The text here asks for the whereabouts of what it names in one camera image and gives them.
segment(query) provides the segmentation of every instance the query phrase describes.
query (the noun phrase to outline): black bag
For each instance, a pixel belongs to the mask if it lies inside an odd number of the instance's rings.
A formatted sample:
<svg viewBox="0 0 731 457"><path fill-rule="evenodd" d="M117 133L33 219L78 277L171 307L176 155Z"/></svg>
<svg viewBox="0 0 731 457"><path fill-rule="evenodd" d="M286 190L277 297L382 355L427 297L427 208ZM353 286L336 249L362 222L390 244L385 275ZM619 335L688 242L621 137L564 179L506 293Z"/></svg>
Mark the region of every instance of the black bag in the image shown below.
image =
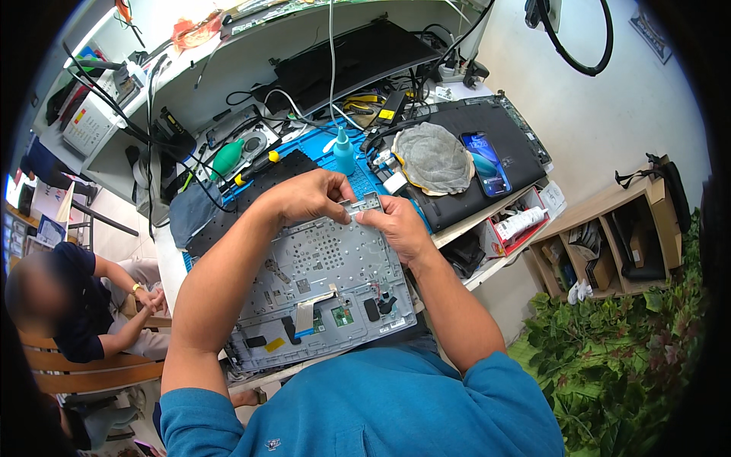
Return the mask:
<svg viewBox="0 0 731 457"><path fill-rule="evenodd" d="M660 158L653 154L645 154L648 157L650 163L649 170L638 170L631 175L620 176L617 170L614 170L614 179L617 184L623 188L628 188L629 183L632 182L633 178L638 176L659 176L665 180L665 185L670 191L670 198L673 199L673 207L675 208L675 217L678 218L678 226L682 233L688 233L690 228L690 210L688 209L688 199L685 195L685 189L683 189L683 182L681 181L681 174L678 172L678 167L675 166L674 162L668 162L666 164L660 163Z"/></svg>

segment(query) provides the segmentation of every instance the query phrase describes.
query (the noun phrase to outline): green plant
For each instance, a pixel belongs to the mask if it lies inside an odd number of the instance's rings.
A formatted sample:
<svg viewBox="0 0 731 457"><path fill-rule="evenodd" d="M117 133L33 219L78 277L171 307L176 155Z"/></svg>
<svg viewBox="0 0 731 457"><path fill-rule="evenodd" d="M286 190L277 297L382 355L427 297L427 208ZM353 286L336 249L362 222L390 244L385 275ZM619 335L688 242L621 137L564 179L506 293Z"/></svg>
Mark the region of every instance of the green plant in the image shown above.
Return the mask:
<svg viewBox="0 0 731 457"><path fill-rule="evenodd" d="M523 366L556 414L567 454L642 455L662 432L701 343L698 221L696 210L683 270L667 289L574 306L545 293L531 299L536 317L514 346L534 352Z"/></svg>

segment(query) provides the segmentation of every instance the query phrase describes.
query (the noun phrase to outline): glue bottle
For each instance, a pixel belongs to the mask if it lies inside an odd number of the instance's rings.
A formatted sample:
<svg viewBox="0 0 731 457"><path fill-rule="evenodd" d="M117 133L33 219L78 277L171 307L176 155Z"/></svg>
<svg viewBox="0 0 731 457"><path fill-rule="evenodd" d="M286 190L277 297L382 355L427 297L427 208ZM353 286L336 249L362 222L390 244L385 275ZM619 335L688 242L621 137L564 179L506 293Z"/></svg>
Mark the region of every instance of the glue bottle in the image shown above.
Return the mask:
<svg viewBox="0 0 731 457"><path fill-rule="evenodd" d="M343 127L338 127L338 139L335 141L333 153L337 161L338 171L344 175L353 174L355 171L353 145L350 143L348 135L345 135Z"/></svg>

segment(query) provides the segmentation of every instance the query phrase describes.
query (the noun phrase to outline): plastic case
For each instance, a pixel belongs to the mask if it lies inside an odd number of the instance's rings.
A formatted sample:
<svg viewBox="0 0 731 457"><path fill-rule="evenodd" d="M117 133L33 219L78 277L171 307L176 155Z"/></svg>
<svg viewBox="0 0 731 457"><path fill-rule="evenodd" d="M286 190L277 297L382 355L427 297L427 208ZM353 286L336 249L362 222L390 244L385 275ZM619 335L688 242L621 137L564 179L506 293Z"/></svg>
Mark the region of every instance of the plastic case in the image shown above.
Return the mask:
<svg viewBox="0 0 731 457"><path fill-rule="evenodd" d="M224 347L240 371L302 362L416 323L398 255L378 230L355 221L358 211L382 211L376 192L341 204L350 224L323 217L285 228L272 241ZM313 332L295 338L298 306L318 298ZM393 298L388 311L374 304Z"/></svg>

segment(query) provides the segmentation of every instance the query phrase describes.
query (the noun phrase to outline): plastic bag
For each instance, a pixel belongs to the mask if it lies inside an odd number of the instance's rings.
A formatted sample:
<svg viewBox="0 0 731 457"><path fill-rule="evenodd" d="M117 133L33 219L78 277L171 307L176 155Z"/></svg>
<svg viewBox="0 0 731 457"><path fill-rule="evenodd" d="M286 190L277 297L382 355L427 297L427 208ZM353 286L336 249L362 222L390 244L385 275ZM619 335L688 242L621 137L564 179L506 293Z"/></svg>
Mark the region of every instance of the plastic bag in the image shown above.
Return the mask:
<svg viewBox="0 0 731 457"><path fill-rule="evenodd" d="M223 17L224 10L214 10L199 23L180 18L173 26L173 35L170 39L180 49L191 49L200 46L219 33Z"/></svg>

